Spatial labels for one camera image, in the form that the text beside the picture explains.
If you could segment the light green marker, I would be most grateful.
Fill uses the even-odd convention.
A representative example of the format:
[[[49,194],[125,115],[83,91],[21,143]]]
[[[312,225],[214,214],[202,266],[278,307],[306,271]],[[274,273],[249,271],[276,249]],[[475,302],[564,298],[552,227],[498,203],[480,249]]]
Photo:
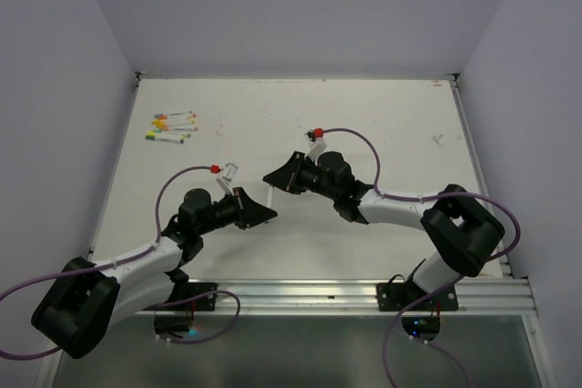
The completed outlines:
[[[269,185],[268,189],[267,189],[267,198],[266,198],[266,206],[269,209],[272,207],[273,196],[274,196],[274,187],[272,185]]]

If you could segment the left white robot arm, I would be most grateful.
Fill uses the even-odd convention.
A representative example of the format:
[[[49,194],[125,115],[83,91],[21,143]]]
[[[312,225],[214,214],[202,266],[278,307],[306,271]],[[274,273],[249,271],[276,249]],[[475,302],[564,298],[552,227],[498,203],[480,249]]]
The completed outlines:
[[[275,210],[236,187],[219,201],[204,189],[185,194],[158,241],[115,260],[69,261],[31,317],[36,330],[70,357],[89,354],[109,328],[147,307],[183,306],[189,296],[182,266],[202,250],[203,235],[234,225],[250,229],[276,218]]]

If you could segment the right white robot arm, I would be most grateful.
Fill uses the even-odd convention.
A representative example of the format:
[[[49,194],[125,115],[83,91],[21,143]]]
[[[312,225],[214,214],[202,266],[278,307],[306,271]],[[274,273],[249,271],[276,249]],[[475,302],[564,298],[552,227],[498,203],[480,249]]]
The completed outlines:
[[[316,160],[295,152],[263,180],[289,194],[324,196],[350,223],[395,224],[426,233],[435,253],[403,282],[390,279],[376,285],[378,308],[384,312],[408,305],[417,311],[438,305],[455,311],[452,281],[458,276],[478,276],[506,233],[494,215],[459,185],[448,185],[437,200],[424,204],[390,200],[373,185],[356,179],[339,152],[326,152]]]

